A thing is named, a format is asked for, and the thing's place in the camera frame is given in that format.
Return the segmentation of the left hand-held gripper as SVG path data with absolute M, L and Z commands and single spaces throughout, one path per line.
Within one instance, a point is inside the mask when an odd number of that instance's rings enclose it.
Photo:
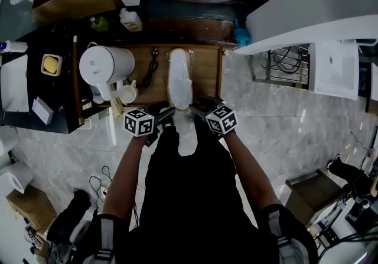
M 150 147 L 158 138 L 158 126 L 174 116 L 175 107 L 168 101 L 161 101 L 139 107 L 124 114 L 124 128 L 134 137 L 146 136 L 146 146 Z

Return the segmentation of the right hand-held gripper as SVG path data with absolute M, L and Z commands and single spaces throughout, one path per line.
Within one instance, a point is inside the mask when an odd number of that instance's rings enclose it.
M 237 126 L 236 112 L 216 97 L 199 96 L 198 106 L 189 105 L 189 109 L 193 115 L 199 116 L 218 139 L 234 132 Z

